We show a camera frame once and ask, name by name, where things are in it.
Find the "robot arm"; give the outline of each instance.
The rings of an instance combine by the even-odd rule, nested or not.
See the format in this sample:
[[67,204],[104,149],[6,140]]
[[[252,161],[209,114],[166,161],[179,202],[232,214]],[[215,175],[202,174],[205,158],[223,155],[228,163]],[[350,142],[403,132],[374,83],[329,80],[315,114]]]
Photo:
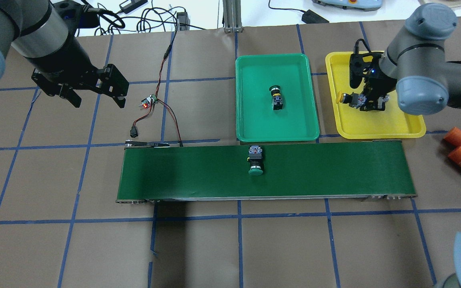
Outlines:
[[[0,0],[0,78],[11,45],[36,68],[32,79],[49,96],[59,95],[79,107],[81,98],[74,90],[92,90],[123,108],[128,81],[113,64],[93,66],[74,36],[80,16],[90,9],[68,0],[54,6],[48,0]],[[84,28],[96,26],[95,13],[85,17]]]
[[344,94],[343,103],[362,111],[384,110],[387,93],[396,89],[398,105],[413,115],[433,114],[446,105],[461,108],[461,62],[446,62],[444,40],[456,28],[457,17],[445,5],[425,4],[406,20],[383,53],[370,52],[366,64],[357,44],[351,55],[350,84],[360,94]]

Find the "power adapter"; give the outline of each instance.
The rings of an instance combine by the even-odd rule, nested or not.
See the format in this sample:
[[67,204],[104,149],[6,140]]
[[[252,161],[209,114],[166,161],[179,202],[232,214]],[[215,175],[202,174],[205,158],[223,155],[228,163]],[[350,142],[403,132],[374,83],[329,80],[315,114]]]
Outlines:
[[190,29],[190,26],[188,26],[190,24],[190,19],[188,18],[188,13],[187,12],[178,12],[177,13],[177,22],[178,22],[178,30],[179,31],[184,31],[184,30],[189,30]]
[[302,15],[302,21],[307,24],[319,24],[319,23],[328,23],[328,20],[316,14],[312,10],[307,10]]
[[124,12],[126,14],[129,14],[129,13],[133,12],[135,9],[137,9],[138,7],[142,6],[143,4],[145,4],[147,2],[148,2],[148,0],[126,0],[126,1],[122,2],[119,6],[120,6],[120,9],[122,10],[122,12]]

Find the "cable connector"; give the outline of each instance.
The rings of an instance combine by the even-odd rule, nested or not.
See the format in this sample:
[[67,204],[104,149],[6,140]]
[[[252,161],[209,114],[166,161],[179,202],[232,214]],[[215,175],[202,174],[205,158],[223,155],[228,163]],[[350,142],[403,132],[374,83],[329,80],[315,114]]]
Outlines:
[[131,130],[129,131],[129,136],[131,136],[131,138],[138,137],[138,129],[136,129],[136,126],[131,127]]
[[168,58],[168,55],[170,54],[170,51],[172,51],[172,44],[170,44],[168,46],[168,48],[166,48],[166,52],[165,54],[163,55],[163,59],[167,59]]

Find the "green push button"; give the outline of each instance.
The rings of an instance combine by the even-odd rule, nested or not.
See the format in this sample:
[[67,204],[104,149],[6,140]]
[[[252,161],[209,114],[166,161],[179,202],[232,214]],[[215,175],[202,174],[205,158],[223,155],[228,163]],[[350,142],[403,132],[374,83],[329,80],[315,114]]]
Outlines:
[[259,176],[262,175],[262,170],[259,168],[252,168],[249,170],[249,174],[252,176]]

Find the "green tray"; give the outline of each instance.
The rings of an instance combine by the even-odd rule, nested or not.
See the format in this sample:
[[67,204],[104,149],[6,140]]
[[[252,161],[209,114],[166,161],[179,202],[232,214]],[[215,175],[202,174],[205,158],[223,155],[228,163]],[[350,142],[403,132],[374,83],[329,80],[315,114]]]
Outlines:
[[[284,108],[274,111],[269,87]],[[236,60],[236,135],[242,142],[314,141],[320,135],[309,59],[303,54]]]
[[117,202],[416,196],[401,142],[262,147],[261,176],[249,146],[128,147]]

